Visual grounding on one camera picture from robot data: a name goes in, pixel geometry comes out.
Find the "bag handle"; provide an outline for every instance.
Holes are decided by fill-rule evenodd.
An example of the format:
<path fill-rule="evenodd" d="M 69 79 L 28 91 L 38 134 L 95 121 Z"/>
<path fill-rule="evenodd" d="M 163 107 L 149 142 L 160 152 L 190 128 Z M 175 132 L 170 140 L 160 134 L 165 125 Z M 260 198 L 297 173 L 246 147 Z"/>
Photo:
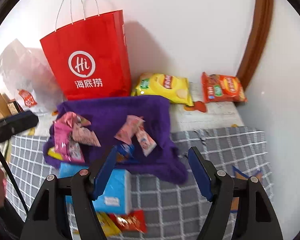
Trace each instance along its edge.
<path fill-rule="evenodd" d="M 54 30 L 54 32 L 57 31 L 57 21 L 58 21 L 59 13 L 60 13 L 60 10 L 61 10 L 61 7 L 62 7 L 62 4 L 63 4 L 64 1 L 65 1 L 65 0 L 62 0 L 62 2 L 61 2 L 61 4 L 60 4 L 60 7 L 59 7 L 59 10 L 58 10 L 58 14 L 57 14 L 57 18 L 56 18 L 56 24 L 55 24 L 55 30 Z M 82 4 L 82 10 L 83 10 L 83 18 L 84 18 L 84 20 L 86 20 L 86 16 L 85 16 L 85 14 L 84 14 L 84 7 L 83 7 L 83 1 L 82 1 L 82 0 L 81 0 L 81 4 Z"/>
<path fill-rule="evenodd" d="M 96 2 L 96 5 L 97 5 L 98 16 L 100 16 L 99 6 L 98 6 L 97 0 L 95 0 L 95 2 Z M 71 15 L 71 22 L 72 22 L 72 24 L 73 24 L 73 20 L 72 20 L 72 0 L 70 0 L 70 15 Z"/>

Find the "purple cloth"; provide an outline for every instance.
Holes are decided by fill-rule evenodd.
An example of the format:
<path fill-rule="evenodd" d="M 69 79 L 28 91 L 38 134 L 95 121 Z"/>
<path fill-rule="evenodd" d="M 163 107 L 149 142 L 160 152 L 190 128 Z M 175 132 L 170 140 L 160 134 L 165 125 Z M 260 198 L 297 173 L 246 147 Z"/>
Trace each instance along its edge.
<path fill-rule="evenodd" d="M 161 96 L 139 96 L 120 98 L 84 99 L 63 102 L 58 106 L 60 118 L 66 112 L 72 111 L 91 122 L 87 128 L 97 135 L 101 147 L 80 145 L 86 164 L 101 158 L 105 148 L 120 143 L 114 138 L 127 115 L 142 116 L 145 120 L 145 131 L 157 143 L 156 148 L 145 157 L 136 137 L 132 138 L 135 146 L 134 157 L 140 163 L 116 165 L 118 169 L 126 169 L 136 174 L 153 174 L 161 180 L 182 184 L 187 180 L 187 170 L 179 161 L 178 149 L 170 139 L 169 100 Z M 54 128 L 50 128 L 50 138 L 43 147 L 46 163 L 59 168 L 60 162 L 47 155 L 54 146 Z"/>

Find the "plaid tablecloth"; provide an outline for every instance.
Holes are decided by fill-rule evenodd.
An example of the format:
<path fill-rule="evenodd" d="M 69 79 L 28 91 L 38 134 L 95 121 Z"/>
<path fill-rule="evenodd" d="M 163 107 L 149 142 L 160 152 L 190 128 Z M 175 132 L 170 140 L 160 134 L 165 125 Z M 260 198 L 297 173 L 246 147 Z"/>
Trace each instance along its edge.
<path fill-rule="evenodd" d="M 220 128 L 176 132 L 171 134 L 171 139 L 179 148 L 180 160 L 188 168 L 188 181 L 183 185 L 174 185 L 153 175 L 132 175 L 132 206 L 133 209 L 144 210 L 147 233 L 126 231 L 111 239 L 196 239 L 211 204 L 201 196 L 188 161 L 183 157 L 192 146 L 196 146 L 217 169 L 223 169 L 231 176 L 232 166 L 249 176 L 261 170 L 262 184 L 269 198 L 272 198 L 273 184 L 266 160 L 264 132 L 248 127 Z M 58 174 L 57 170 L 44 163 L 42 146 L 46 140 L 47 137 L 38 136 L 12 138 L 10 168 L 29 207 L 47 175 Z M 25 220 L 25 212 L 10 181 L 7 198 Z M 71 229 L 77 229 L 72 206 L 68 206 L 68 213 Z M 224 239 L 231 238 L 234 223 L 235 214 L 230 214 Z"/>

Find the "silver screw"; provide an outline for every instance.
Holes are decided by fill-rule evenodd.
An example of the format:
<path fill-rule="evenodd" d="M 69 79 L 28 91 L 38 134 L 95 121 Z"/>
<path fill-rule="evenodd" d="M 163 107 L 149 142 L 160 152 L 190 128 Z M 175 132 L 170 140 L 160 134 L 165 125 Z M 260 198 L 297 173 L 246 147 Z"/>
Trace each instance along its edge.
<path fill-rule="evenodd" d="M 80 174 L 81 176 L 87 175 L 87 174 L 88 174 L 88 170 L 83 169 L 83 170 L 81 170 L 81 171 L 79 172 L 79 174 Z"/>
<path fill-rule="evenodd" d="M 257 182 L 259 181 L 258 178 L 255 177 L 255 176 L 252 176 L 250 179 L 251 179 L 251 181 L 254 182 L 254 183 L 257 183 Z"/>
<path fill-rule="evenodd" d="M 50 174 L 50 175 L 47 176 L 47 180 L 48 181 L 51 181 L 53 179 L 54 179 L 54 175 L 53 174 Z"/>
<path fill-rule="evenodd" d="M 217 174 L 220 176 L 220 177 L 224 177 L 226 175 L 226 172 L 223 171 L 223 170 L 218 170 L 217 171 Z"/>

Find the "hi logo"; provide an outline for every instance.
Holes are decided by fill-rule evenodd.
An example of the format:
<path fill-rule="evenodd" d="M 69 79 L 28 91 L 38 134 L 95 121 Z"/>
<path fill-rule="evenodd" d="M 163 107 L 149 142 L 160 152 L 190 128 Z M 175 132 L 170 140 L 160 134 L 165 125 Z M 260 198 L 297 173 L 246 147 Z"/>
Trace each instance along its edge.
<path fill-rule="evenodd" d="M 93 57 L 82 50 L 75 51 L 69 57 L 69 68 L 78 77 L 90 77 L 96 70 L 96 62 Z"/>

